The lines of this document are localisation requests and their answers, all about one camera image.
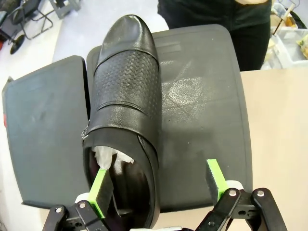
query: black chair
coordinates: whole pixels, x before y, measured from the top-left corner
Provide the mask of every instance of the black chair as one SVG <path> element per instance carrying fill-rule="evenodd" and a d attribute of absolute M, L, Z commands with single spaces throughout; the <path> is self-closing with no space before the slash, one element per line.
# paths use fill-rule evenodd
<path fill-rule="evenodd" d="M 48 15 L 52 12 L 54 12 L 54 10 L 48 12 L 47 14 L 43 14 L 40 10 L 39 10 L 39 4 L 40 4 L 41 0 L 27 0 L 25 1 L 20 7 L 17 7 L 12 13 L 10 13 L 10 15 L 8 16 L 13 25 L 20 25 L 26 38 L 28 40 L 32 40 L 34 38 L 36 38 L 37 36 L 39 36 L 40 34 L 44 33 L 45 31 L 51 29 L 53 27 L 53 22 L 52 20 L 50 20 L 48 18 Z M 39 13 L 41 15 L 40 18 L 35 19 L 35 13 Z M 33 37 L 29 37 L 25 31 L 25 24 L 28 20 L 32 20 L 32 21 L 39 21 L 41 19 L 44 19 L 44 23 L 42 26 L 41 31 L 36 34 Z M 48 20 L 51 23 L 51 26 L 44 29 L 45 26 L 45 22 L 46 20 Z"/>
<path fill-rule="evenodd" d="M 4 20 L 7 17 L 7 13 L 5 11 L 0 11 L 0 27 L 2 26 Z M 25 35 L 19 36 L 16 40 L 14 40 L 11 36 L 9 36 L 7 33 L 5 33 L 0 28 L 0 34 L 2 34 L 8 41 L 12 42 L 12 48 L 11 48 L 11 54 L 14 54 L 18 49 L 21 47 L 21 45 L 24 43 Z"/>

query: plastic bag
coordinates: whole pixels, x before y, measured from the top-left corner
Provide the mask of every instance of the plastic bag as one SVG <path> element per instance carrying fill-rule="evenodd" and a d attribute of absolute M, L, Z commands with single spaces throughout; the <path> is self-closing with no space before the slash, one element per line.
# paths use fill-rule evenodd
<path fill-rule="evenodd" d="M 300 50 L 302 51 L 303 55 L 308 59 L 308 35 L 303 37 L 302 40 L 297 41 L 297 44 L 300 46 Z"/>

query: person's leg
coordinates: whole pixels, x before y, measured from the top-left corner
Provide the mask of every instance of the person's leg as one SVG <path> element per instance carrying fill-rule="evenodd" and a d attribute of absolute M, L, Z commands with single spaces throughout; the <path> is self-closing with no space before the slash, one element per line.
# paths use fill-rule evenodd
<path fill-rule="evenodd" d="M 259 70 L 270 39 L 270 22 L 230 32 L 240 71 Z"/>

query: table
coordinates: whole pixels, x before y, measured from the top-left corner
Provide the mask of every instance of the table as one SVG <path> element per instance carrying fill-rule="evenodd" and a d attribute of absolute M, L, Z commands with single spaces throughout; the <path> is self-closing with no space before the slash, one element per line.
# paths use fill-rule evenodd
<path fill-rule="evenodd" d="M 288 230 L 306 229 L 308 68 L 242 72 L 253 161 L 253 187 L 271 190 Z M 195 229 L 201 208 L 161 214 L 155 228 Z M 250 230 L 237 220 L 231 231 Z"/>

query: white floor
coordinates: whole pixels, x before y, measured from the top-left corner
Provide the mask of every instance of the white floor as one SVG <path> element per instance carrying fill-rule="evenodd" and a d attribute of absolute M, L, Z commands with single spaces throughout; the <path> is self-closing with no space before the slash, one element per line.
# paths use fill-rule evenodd
<path fill-rule="evenodd" d="M 302 5 L 296 12 L 307 12 L 308 7 L 306 7 L 307 4 L 305 1 L 306 0 L 302 0 Z M 20 78 L 52 63 L 53 60 L 59 60 L 73 54 L 81 55 L 85 58 L 87 51 L 89 51 L 91 47 L 101 44 L 109 26 L 111 26 L 117 18 L 127 13 L 136 13 L 145 18 L 152 32 L 167 29 L 166 25 L 157 24 L 157 20 L 160 20 L 157 18 L 158 15 L 156 13 L 157 0 L 129 0 L 129 4 L 128 0 L 119 0 L 117 4 L 115 4 L 115 1 L 109 0 L 104 1 L 104 5 L 107 13 L 102 13 L 100 20 L 96 21 L 104 27 L 104 30 L 95 43 L 87 44 L 86 37 L 92 36 L 91 34 L 76 37 L 70 34 L 70 30 L 68 29 L 66 36 L 63 37 L 63 43 L 66 42 L 67 46 L 63 48 L 63 52 L 58 52 L 56 57 L 53 57 L 54 51 L 58 47 L 57 39 L 61 23 L 69 23 L 65 19 L 63 22 L 60 21 L 54 13 L 51 15 L 54 22 L 53 28 L 32 41 L 25 40 L 21 49 L 16 54 L 10 55 L 11 46 L 8 46 L 6 43 L 0 51 L 0 89 L 3 88 L 8 76 L 14 79 Z M 46 13 L 50 9 L 51 6 L 47 1 L 43 11 Z M 80 14 L 82 14 L 82 11 L 86 10 L 88 10 L 88 8 L 82 8 Z M 73 13 L 67 17 L 73 20 L 74 17 L 77 18 L 77 16 L 78 13 Z M 31 34 L 31 32 L 40 29 L 40 24 L 30 22 L 28 23 L 28 27 L 28 30 L 30 29 L 29 34 Z M 72 46 L 72 44 L 70 44 L 70 39 L 77 40 L 77 43 Z M 0 115 L 2 114 L 2 97 L 0 96 Z M 8 231 L 42 230 L 42 225 L 48 211 L 21 205 L 22 199 L 13 172 L 6 130 L 1 120 L 0 118 L 0 220 L 5 224 Z"/>

